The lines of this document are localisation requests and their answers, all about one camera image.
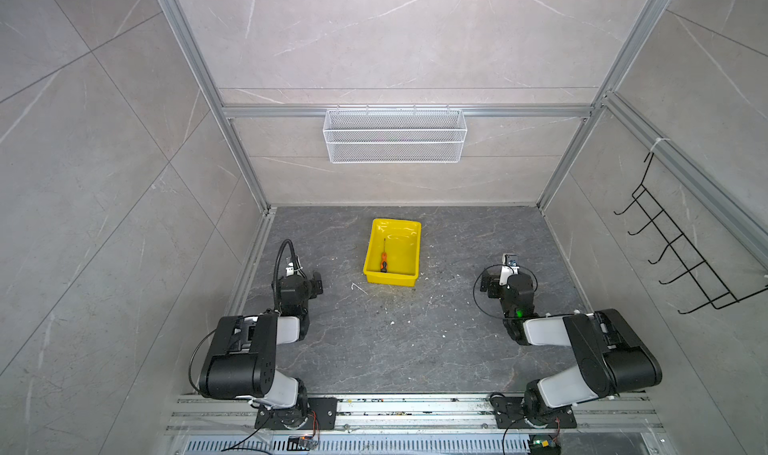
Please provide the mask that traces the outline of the orange black screwdriver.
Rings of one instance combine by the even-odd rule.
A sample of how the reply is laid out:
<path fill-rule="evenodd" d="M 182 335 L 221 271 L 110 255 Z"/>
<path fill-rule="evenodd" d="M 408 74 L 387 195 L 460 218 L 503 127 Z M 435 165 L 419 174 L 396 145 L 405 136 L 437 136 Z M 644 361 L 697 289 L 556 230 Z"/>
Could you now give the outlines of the orange black screwdriver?
<path fill-rule="evenodd" d="M 384 237 L 382 242 L 382 251 L 381 251 L 381 257 L 380 257 L 380 272 L 381 273 L 387 273 L 388 272 L 388 254 L 386 251 L 387 246 L 387 238 Z"/>

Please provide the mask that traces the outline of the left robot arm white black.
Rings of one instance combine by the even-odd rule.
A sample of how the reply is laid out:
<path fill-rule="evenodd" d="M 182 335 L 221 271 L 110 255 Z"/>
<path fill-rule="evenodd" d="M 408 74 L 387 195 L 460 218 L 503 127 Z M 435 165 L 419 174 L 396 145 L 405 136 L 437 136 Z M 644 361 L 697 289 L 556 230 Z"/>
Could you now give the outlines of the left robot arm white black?
<path fill-rule="evenodd" d="M 197 382 L 198 392 L 216 400 L 248 400 L 271 410 L 309 409 L 306 387 L 277 369 L 277 347 L 303 340 L 309 330 L 309 301 L 323 293 L 319 272 L 294 273 L 273 282 L 275 308 L 253 316 L 226 316 L 212 341 Z"/>

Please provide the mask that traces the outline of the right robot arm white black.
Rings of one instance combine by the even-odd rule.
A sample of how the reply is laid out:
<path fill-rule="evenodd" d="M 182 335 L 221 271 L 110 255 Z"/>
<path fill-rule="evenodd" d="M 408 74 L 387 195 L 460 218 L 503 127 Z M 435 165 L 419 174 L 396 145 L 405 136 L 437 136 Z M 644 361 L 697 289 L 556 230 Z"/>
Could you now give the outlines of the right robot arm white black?
<path fill-rule="evenodd" d="M 576 404 L 661 383 L 661 365 L 617 310 L 540 315 L 537 290 L 537 277 L 514 254 L 484 268 L 473 284 L 474 293 L 499 302 L 502 313 L 494 318 L 515 343 L 569 348 L 575 359 L 573 366 L 528 383 L 517 415 L 511 412 L 511 398 L 490 395 L 501 418 L 509 417 L 511 425 L 547 428 L 562 422 Z"/>

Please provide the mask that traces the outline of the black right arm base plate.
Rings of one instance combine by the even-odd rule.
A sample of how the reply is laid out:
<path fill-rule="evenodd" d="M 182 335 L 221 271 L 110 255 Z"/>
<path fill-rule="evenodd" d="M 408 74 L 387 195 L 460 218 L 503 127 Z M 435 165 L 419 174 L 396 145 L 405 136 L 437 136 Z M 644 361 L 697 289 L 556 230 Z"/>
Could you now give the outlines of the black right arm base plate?
<path fill-rule="evenodd" d="M 499 393 L 488 398 L 499 429 L 575 429 L 577 422 L 570 406 L 552 409 L 521 396 Z"/>

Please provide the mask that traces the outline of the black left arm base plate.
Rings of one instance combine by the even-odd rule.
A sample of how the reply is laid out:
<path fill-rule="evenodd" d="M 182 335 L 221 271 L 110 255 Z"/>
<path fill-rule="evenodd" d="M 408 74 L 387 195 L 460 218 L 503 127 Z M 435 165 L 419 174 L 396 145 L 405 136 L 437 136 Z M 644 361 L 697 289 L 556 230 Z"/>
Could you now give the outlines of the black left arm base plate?
<path fill-rule="evenodd" d="M 339 400 L 334 397 L 300 399 L 291 408 L 275 409 L 258 405 L 254 428 L 270 430 L 332 430 Z"/>

